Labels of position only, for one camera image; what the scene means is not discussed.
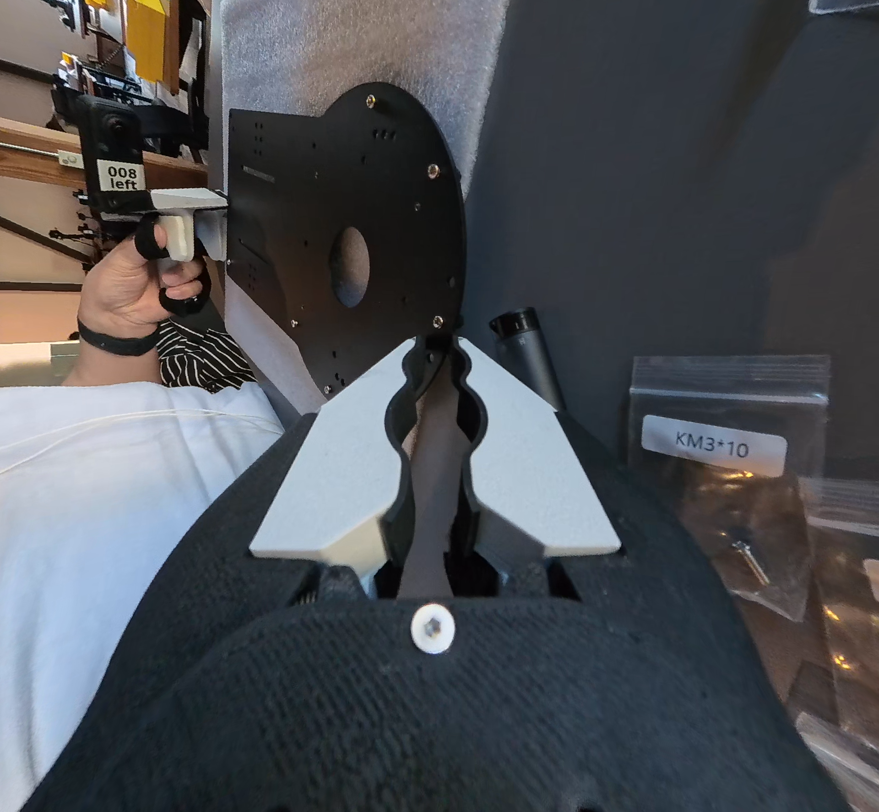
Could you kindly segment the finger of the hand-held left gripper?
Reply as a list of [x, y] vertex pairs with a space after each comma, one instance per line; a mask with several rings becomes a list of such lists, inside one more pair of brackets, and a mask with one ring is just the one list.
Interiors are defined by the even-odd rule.
[[166, 237], [165, 250], [173, 261], [206, 256], [227, 258], [228, 201], [205, 188], [149, 191]]

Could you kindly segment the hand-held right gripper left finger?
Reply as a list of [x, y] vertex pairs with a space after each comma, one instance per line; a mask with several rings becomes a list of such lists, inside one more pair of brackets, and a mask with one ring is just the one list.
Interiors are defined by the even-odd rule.
[[415, 532], [411, 451], [422, 338], [403, 341], [316, 415], [250, 543], [258, 558], [401, 575]]

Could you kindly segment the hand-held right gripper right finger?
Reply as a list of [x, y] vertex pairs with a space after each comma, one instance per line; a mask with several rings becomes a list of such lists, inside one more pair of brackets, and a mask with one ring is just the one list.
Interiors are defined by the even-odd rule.
[[449, 361], [467, 439], [449, 554], [511, 574], [547, 558], [618, 552], [553, 407], [467, 339], [452, 339]]

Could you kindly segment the black metal plate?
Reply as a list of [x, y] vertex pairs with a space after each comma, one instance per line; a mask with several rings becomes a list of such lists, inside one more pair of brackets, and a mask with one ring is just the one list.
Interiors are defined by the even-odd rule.
[[298, 414], [458, 322], [461, 176], [399, 87], [355, 87], [319, 116], [231, 110], [227, 235], [226, 329]]

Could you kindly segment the person's left forearm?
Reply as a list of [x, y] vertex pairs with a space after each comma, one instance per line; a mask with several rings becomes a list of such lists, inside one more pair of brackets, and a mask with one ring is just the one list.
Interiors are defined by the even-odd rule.
[[107, 387], [133, 382], [162, 385], [156, 349], [140, 356], [118, 356], [80, 341], [79, 355], [62, 385], [65, 387]]

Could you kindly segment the dark grey desk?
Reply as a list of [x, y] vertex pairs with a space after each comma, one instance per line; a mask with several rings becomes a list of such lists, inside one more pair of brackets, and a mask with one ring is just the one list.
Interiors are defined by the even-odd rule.
[[[258, 598], [161, 708], [197, 810], [848, 810], [675, 514], [618, 464], [642, 349], [756, 347], [769, 262], [877, 119], [877, 25], [801, 0], [510, 0], [467, 197], [459, 321], [422, 338], [402, 574], [258, 558], [321, 408], [205, 513]], [[449, 346], [537, 312], [556, 412], [621, 549], [500, 574], [449, 554], [467, 439]]]

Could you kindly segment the person's left hand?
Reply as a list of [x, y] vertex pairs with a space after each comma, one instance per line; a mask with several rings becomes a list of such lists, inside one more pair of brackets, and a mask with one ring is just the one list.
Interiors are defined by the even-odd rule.
[[173, 316], [201, 307], [209, 296], [203, 261], [173, 261], [162, 227], [139, 227], [86, 276], [77, 318], [118, 337], [142, 337]]

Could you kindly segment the wooden shelving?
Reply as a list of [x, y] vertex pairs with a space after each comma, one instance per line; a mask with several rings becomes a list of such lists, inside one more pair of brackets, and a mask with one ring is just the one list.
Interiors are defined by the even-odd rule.
[[[75, 134], [1, 118], [1, 176], [84, 190], [82, 169], [60, 163], [59, 153], [81, 153]], [[154, 189], [207, 186], [207, 169], [183, 158], [145, 152], [146, 185]]]

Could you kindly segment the black tube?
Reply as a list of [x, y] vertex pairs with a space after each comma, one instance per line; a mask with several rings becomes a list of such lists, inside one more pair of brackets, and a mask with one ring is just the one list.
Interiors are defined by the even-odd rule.
[[537, 312], [524, 307], [489, 322], [500, 366], [542, 397], [556, 412], [566, 403], [548, 352]]

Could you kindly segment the clear bag with white label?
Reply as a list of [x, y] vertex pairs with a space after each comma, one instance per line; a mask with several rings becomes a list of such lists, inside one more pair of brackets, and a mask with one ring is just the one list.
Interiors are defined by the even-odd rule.
[[[628, 462], [670, 504], [727, 590], [803, 621], [810, 549], [795, 477], [822, 478], [826, 355], [637, 356]], [[771, 583], [731, 548], [748, 540]]]

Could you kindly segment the black white striped cloth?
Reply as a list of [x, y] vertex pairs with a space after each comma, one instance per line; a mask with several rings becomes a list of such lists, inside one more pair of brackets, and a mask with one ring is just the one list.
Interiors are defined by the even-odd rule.
[[157, 354], [165, 387], [217, 393], [257, 381], [237, 342], [219, 330], [202, 332], [167, 320], [158, 328]]

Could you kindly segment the black wristband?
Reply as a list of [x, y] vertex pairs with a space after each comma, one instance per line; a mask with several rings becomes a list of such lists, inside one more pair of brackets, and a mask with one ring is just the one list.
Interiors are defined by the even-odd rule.
[[80, 319], [77, 319], [76, 322], [77, 333], [82, 343], [112, 356], [145, 356], [157, 348], [160, 336], [159, 326], [156, 326], [151, 333], [142, 337], [118, 337], [97, 332], [87, 327]]

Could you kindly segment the silver screw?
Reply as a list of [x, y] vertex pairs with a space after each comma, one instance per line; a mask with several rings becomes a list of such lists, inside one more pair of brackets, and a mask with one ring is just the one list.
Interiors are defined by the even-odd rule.
[[731, 548], [741, 555], [761, 586], [768, 586], [771, 583], [771, 580], [750, 541], [744, 539], [733, 540], [731, 542]]

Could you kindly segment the white foam sheet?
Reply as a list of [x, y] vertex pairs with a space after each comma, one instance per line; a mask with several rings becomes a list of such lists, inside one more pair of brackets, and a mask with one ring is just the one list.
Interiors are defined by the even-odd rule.
[[434, 118], [465, 207], [509, 2], [223, 0], [227, 196], [231, 110], [319, 116], [343, 93], [381, 82]]

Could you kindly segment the clear plastic zip bag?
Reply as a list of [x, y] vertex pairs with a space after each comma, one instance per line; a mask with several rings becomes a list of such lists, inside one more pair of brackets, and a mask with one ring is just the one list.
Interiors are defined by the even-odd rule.
[[877, 482], [795, 477], [810, 547], [825, 658], [804, 661], [787, 697], [814, 719], [877, 749]]

